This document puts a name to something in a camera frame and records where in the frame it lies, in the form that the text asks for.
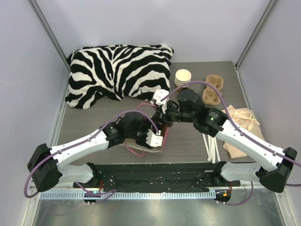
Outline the pink paper gift bag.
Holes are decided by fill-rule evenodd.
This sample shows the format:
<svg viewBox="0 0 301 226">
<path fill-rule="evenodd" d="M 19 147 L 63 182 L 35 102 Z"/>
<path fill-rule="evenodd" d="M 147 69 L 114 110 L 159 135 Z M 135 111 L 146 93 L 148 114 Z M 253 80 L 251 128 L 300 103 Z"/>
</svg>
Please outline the pink paper gift bag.
<svg viewBox="0 0 301 226">
<path fill-rule="evenodd" d="M 122 146 L 125 146 L 129 151 L 139 157 L 143 157 L 145 152 L 161 153 L 166 143 L 169 127 L 158 124 L 159 133 L 156 130 L 146 129 L 146 134 L 141 140 L 126 139 Z"/>
</svg>

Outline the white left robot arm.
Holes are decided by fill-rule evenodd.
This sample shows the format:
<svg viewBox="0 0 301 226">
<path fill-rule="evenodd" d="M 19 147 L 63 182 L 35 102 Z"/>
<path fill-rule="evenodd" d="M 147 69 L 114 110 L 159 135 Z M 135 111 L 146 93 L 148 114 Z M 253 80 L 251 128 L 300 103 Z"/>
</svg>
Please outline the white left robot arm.
<svg viewBox="0 0 301 226">
<path fill-rule="evenodd" d="M 150 147 L 161 145 L 161 130 L 155 121 L 140 110 L 122 112 L 99 129 L 63 145 L 36 147 L 27 168 L 29 176 L 24 185 L 24 195 L 29 195 L 29 181 L 32 180 L 38 193 L 48 191 L 61 183 L 77 183 L 94 188 L 99 185 L 100 176 L 91 163 L 71 166 L 70 163 L 91 153 L 122 144 L 126 139 L 142 140 Z"/>
</svg>

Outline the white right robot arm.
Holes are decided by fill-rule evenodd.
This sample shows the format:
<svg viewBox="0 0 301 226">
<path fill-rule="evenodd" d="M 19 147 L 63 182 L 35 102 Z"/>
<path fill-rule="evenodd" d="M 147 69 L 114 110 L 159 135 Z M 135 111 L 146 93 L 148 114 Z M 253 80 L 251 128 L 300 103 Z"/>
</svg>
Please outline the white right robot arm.
<svg viewBox="0 0 301 226">
<path fill-rule="evenodd" d="M 212 174 L 216 185 L 243 180 L 260 183 L 276 193 L 283 192 L 297 156 L 296 150 L 282 149 L 260 139 L 219 109 L 205 107 L 200 95 L 191 89 L 183 89 L 178 94 L 178 103 L 168 100 L 168 94 L 166 90 L 157 89 L 153 95 L 157 121 L 169 127 L 176 121 L 192 123 L 200 133 L 222 140 L 254 160 L 252 163 L 223 161 Z"/>
</svg>

